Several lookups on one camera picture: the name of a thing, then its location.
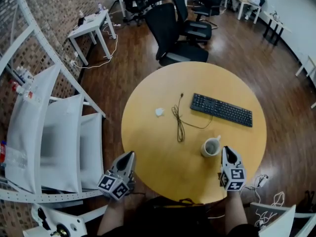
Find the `large clear plastic bottle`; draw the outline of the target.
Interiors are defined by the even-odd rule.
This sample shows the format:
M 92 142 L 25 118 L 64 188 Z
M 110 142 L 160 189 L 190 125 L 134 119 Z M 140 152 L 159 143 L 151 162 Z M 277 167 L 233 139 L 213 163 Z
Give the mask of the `large clear plastic bottle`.
M 15 166 L 25 168 L 27 166 L 27 155 L 16 149 L 8 147 L 5 141 L 0 142 L 0 167 Z

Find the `person's right forearm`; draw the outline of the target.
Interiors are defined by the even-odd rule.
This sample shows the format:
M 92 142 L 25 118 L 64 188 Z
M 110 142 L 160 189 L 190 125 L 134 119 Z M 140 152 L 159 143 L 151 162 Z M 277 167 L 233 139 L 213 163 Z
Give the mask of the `person's right forearm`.
M 225 234 L 228 235 L 235 227 L 248 222 L 238 191 L 228 191 L 225 201 Z

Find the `light wooden desk white legs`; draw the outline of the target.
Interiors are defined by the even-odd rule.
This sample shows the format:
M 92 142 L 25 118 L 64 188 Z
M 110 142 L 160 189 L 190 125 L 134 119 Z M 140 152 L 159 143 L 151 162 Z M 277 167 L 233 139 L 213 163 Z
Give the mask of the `light wooden desk white legs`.
M 261 6 L 253 4 L 250 0 L 238 0 L 238 1 L 240 2 L 240 8 L 239 8 L 239 11 L 238 11 L 237 19 L 238 20 L 241 19 L 242 15 L 243 15 L 243 7 L 245 5 L 250 5 L 250 6 L 253 6 L 254 8 L 257 9 L 257 12 L 255 12 L 255 18 L 254 18 L 254 21 L 253 21 L 253 24 L 256 24 L 257 20 L 259 18 L 259 14 L 261 12 Z M 227 6 L 228 6 L 228 0 L 225 0 L 224 8 L 227 8 Z

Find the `black cantilever chair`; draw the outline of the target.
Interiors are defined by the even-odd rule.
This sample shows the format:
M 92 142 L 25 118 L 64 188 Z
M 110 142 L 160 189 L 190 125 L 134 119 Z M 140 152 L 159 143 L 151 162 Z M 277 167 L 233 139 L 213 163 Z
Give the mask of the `black cantilever chair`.
M 194 0 L 199 2 L 201 6 L 193 7 L 192 11 L 197 15 L 196 22 L 201 21 L 201 17 L 210 18 L 211 16 L 220 15 L 220 7 L 222 0 Z

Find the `person's black trousers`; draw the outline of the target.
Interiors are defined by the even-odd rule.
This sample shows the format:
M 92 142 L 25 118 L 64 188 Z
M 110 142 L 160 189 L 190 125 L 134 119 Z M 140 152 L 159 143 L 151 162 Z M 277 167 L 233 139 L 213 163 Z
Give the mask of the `person's black trousers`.
M 136 218 L 100 237 L 259 237 L 247 223 L 220 234 L 202 208 L 142 208 Z

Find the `small red bottle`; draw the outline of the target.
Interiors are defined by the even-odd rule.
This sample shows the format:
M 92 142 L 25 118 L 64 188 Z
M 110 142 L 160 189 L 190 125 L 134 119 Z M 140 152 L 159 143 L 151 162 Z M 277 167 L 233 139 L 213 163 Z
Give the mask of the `small red bottle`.
M 18 82 L 10 80 L 9 83 L 12 87 L 12 90 L 15 91 L 17 94 L 19 94 L 19 95 L 24 94 L 25 89 L 24 89 L 24 87 L 20 86 Z

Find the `beige side desk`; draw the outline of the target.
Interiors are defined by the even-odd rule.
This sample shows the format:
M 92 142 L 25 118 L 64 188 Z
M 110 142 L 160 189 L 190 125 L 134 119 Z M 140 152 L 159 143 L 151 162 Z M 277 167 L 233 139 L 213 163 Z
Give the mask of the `beige side desk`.
M 306 78 L 310 79 L 316 89 L 316 58 L 307 56 L 305 62 L 301 62 L 300 68 L 295 73 L 298 77 L 303 71 L 306 72 Z

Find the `black high-back office chair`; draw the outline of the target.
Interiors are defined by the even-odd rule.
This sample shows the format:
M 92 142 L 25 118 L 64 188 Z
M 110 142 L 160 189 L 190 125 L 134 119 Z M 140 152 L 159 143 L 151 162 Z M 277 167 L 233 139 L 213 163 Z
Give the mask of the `black high-back office chair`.
M 177 23 L 180 35 L 187 38 L 191 45 L 198 46 L 198 43 L 204 45 L 210 40 L 212 28 L 209 24 L 188 20 L 188 10 L 185 0 L 173 0 L 177 10 Z

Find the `small white desk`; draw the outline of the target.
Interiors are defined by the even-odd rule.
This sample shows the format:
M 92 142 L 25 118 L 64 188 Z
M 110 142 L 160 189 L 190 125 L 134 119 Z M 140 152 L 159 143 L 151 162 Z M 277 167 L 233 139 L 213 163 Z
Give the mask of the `small white desk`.
M 80 59 L 82 60 L 82 62 L 85 65 L 88 65 L 88 61 L 87 61 L 86 57 L 84 56 L 84 54 L 82 53 L 81 49 L 79 48 L 79 46 L 78 46 L 78 44 L 76 42 L 76 38 L 78 38 L 80 36 L 83 36 L 85 34 L 89 34 L 93 44 L 96 45 L 97 44 L 96 39 L 95 39 L 95 35 L 96 35 L 98 37 L 100 43 L 101 43 L 101 46 L 102 46 L 102 48 L 104 50 L 106 58 L 109 61 L 111 60 L 113 54 L 110 53 L 110 51 L 109 51 L 109 49 L 108 49 L 108 47 L 107 47 L 107 45 L 106 45 L 106 43 L 104 41 L 104 38 L 103 38 L 103 35 L 101 33 L 100 28 L 105 24 L 105 26 L 108 26 L 109 29 L 110 29 L 109 35 L 114 40 L 118 40 L 118 36 L 115 33 L 115 31 L 114 31 L 113 24 L 111 22 L 108 10 L 107 9 L 106 10 L 102 10 L 98 14 L 94 14 L 94 15 L 96 16 L 96 18 L 95 18 L 95 20 L 93 22 L 86 23 L 84 21 L 84 23 L 81 26 L 79 26 L 76 29 L 72 30 L 69 33 L 69 35 L 68 35 L 68 39 L 70 40 L 70 42 L 74 46 L 75 51 L 78 53 Z

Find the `white mug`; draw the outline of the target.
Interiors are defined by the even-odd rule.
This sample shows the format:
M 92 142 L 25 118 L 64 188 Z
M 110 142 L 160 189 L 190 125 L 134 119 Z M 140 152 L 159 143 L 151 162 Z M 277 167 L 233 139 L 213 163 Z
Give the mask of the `white mug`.
M 205 143 L 208 141 L 208 140 L 218 140 L 219 143 L 220 143 L 220 139 L 221 139 L 221 136 L 217 136 L 216 138 L 209 138 L 207 139 L 201 146 L 201 149 L 200 149 L 200 153 L 206 157 L 206 158 L 209 158 L 209 157 L 212 157 L 212 155 L 209 155 L 206 151 L 205 151 Z

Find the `black keyboard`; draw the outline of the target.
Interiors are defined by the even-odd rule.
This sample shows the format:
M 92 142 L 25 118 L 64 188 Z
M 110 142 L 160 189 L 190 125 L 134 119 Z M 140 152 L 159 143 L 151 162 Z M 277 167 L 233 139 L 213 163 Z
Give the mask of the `black keyboard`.
M 204 95 L 194 93 L 190 108 L 194 111 L 225 119 L 246 127 L 252 127 L 252 112 L 250 110 Z

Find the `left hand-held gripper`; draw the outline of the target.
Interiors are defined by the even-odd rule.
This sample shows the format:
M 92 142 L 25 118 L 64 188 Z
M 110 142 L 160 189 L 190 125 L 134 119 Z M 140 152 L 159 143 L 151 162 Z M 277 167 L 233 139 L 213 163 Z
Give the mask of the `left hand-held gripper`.
M 134 190 L 134 169 L 136 156 L 130 151 L 116 158 L 110 169 L 103 174 L 97 184 L 98 190 L 108 198 L 121 200 Z

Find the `white desk with black legs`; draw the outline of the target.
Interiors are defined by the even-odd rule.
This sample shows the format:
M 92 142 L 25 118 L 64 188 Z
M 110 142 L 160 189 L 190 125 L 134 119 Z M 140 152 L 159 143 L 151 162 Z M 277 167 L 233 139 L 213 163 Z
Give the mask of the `white desk with black legs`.
M 283 31 L 292 33 L 292 31 L 285 26 L 282 22 L 275 19 L 274 15 L 264 11 L 264 15 L 268 18 L 269 22 L 263 33 L 263 37 L 274 46 L 277 46 L 281 39 Z

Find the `black mesh office chair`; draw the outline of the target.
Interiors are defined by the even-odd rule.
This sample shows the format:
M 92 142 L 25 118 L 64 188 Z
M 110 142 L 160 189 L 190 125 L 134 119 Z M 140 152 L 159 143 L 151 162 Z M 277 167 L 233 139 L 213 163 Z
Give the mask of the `black mesh office chair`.
M 149 10 L 145 21 L 158 43 L 156 60 L 161 66 L 178 62 L 207 61 L 206 50 L 179 41 L 180 30 L 172 3 L 164 3 Z

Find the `white machine base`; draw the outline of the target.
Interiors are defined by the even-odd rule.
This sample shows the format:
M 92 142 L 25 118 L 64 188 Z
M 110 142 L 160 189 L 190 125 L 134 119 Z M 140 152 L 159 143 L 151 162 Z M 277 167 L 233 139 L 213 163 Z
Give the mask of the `white machine base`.
M 83 237 L 87 235 L 82 218 L 34 203 L 32 218 L 37 227 L 24 230 L 24 237 Z

